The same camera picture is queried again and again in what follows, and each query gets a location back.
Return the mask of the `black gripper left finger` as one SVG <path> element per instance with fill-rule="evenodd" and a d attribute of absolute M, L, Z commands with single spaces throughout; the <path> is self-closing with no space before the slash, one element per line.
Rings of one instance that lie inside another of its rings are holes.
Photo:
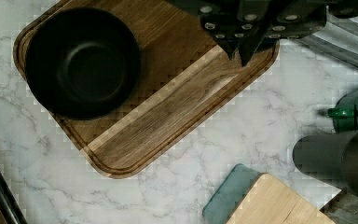
<path fill-rule="evenodd" d="M 244 36 L 237 19 L 240 0 L 167 0 L 173 6 L 197 17 L 201 28 L 231 60 Z"/>

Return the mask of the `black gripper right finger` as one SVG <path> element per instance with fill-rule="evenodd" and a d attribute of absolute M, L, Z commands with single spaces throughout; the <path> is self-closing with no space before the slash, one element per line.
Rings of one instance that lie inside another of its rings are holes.
<path fill-rule="evenodd" d="M 326 25 L 323 0 L 241 0 L 238 15 L 254 26 L 240 41 L 241 65 L 280 39 L 297 39 L 316 33 Z"/>

